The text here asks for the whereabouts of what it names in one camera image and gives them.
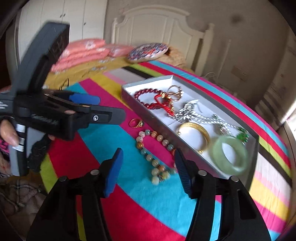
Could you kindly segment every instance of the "jade bangle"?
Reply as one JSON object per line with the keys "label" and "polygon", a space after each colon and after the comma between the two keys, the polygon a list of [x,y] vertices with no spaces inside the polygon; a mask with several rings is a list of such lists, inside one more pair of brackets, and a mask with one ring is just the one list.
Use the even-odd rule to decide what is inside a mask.
{"label": "jade bangle", "polygon": [[[236,155],[236,164],[232,164],[225,156],[222,143],[230,145]],[[220,136],[210,148],[210,156],[216,166],[228,175],[239,175],[243,173],[249,166],[248,152],[241,140],[233,136]]]}

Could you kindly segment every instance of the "blue gripper pad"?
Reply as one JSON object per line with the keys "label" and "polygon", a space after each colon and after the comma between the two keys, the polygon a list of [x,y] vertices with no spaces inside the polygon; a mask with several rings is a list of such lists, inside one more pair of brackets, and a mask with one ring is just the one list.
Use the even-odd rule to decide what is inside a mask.
{"label": "blue gripper pad", "polygon": [[112,159],[102,162],[99,171],[105,177],[104,197],[107,198],[114,191],[120,169],[123,164],[123,150],[117,148]]}
{"label": "blue gripper pad", "polygon": [[89,95],[89,94],[81,94],[74,93],[69,97],[69,99],[76,104],[93,104],[98,105],[101,101],[100,97]]}
{"label": "blue gripper pad", "polygon": [[181,183],[184,192],[191,197],[192,196],[192,186],[195,178],[194,171],[198,172],[198,167],[193,161],[186,160],[183,153],[177,149],[175,151],[175,163],[177,166],[178,174],[181,179]]}

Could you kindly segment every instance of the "red beaded bracelet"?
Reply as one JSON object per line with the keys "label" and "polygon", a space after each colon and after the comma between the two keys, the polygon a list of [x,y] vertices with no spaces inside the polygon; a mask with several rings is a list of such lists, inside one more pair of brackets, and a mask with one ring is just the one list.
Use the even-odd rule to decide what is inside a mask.
{"label": "red beaded bracelet", "polygon": [[[139,100],[139,96],[145,93],[155,93],[157,95],[154,96],[154,99],[156,101],[156,103],[151,103],[151,104],[145,104],[144,102],[141,102]],[[164,98],[165,101],[163,103],[160,103],[160,101],[157,98]],[[136,93],[134,93],[134,98],[138,101],[141,102],[142,105],[144,105],[146,108],[150,109],[150,110],[158,110],[163,108],[168,114],[170,115],[174,115],[173,112],[173,102],[171,100],[170,95],[168,95],[166,92],[162,91],[162,90],[158,90],[158,89],[143,89],[143,90],[139,90]]]}

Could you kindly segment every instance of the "blue stripe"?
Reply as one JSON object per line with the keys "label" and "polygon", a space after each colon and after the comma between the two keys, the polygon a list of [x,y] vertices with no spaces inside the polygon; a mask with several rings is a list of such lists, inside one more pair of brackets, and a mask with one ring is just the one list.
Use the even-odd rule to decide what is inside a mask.
{"label": "blue stripe", "polygon": [[[178,175],[158,186],[153,186],[152,165],[136,149],[136,141],[120,126],[90,124],[80,129],[79,134],[94,157],[101,163],[113,156],[118,147],[123,150],[123,166],[117,184],[138,205],[177,233],[186,236],[196,200],[191,200],[183,191]],[[217,203],[211,240],[216,240],[219,232],[219,206]]]}
{"label": "blue stripe", "polygon": [[234,107],[236,107],[237,109],[239,109],[241,112],[243,112],[246,116],[248,116],[250,119],[252,119],[256,124],[258,124],[258,126],[260,126],[277,144],[278,146],[283,150],[283,152],[289,156],[288,154],[288,150],[286,148],[286,146],[281,142],[281,140],[267,127],[266,124],[264,124],[261,120],[259,120],[253,113],[251,113],[248,109],[246,109],[243,105],[241,105],[240,103],[236,102],[234,99],[232,99],[230,96],[228,96],[227,94],[223,93],[222,91],[220,91],[219,89],[215,88],[214,86],[198,79],[195,76],[192,76],[182,70],[176,69],[172,66],[166,65],[164,63],[158,62],[158,61],[150,61],[149,63],[158,66],[160,68],[166,69],[168,71],[171,71],[177,75],[180,75],[200,86],[202,86],[203,88],[206,88],[207,90],[211,91],[212,93],[218,95],[219,97],[223,98],[224,100],[226,100],[227,102],[229,102],[230,104],[232,104]]}
{"label": "blue stripe", "polygon": [[87,94],[87,92],[82,88],[82,86],[79,83],[76,83],[76,84],[68,87],[67,90],[73,91],[76,93]]}
{"label": "blue stripe", "polygon": [[275,241],[277,237],[280,235],[280,233],[274,232],[272,230],[268,230],[269,235],[271,237],[271,241]]}

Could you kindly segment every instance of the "gold bangle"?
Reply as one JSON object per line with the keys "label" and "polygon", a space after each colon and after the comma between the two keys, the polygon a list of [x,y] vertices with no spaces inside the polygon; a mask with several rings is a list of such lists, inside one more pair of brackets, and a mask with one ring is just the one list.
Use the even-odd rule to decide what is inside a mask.
{"label": "gold bangle", "polygon": [[194,129],[198,130],[203,135],[203,137],[206,140],[206,143],[200,150],[197,150],[198,153],[200,153],[200,154],[203,153],[207,149],[207,147],[208,147],[208,145],[210,143],[210,136],[209,136],[209,133],[207,132],[207,130],[205,128],[203,128],[199,124],[196,124],[196,123],[193,123],[193,122],[186,122],[186,123],[183,123],[182,125],[179,126],[178,131],[177,131],[177,134],[179,136],[181,135],[180,130],[181,130],[182,127],[194,128]]}

